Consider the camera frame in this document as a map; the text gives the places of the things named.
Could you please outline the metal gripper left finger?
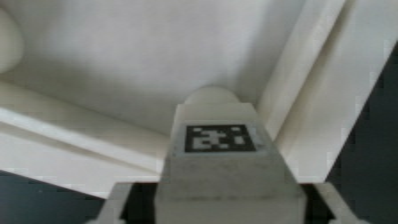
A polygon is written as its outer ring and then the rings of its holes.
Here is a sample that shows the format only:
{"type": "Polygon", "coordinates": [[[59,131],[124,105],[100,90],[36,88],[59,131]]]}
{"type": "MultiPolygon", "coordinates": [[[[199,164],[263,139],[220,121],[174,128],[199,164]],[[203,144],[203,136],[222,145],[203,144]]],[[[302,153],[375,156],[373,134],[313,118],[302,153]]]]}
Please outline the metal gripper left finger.
{"type": "Polygon", "coordinates": [[[156,224],[156,183],[117,183],[103,203],[100,214],[87,224],[156,224]]]}

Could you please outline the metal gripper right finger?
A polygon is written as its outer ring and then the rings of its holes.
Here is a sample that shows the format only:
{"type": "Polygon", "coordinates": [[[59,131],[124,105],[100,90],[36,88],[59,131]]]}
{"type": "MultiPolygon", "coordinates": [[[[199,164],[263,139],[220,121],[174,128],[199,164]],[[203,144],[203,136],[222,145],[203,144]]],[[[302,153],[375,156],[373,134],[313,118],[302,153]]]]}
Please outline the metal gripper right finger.
{"type": "Polygon", "coordinates": [[[330,182],[302,184],[307,196],[300,224],[371,224],[361,219],[330,182]]]}

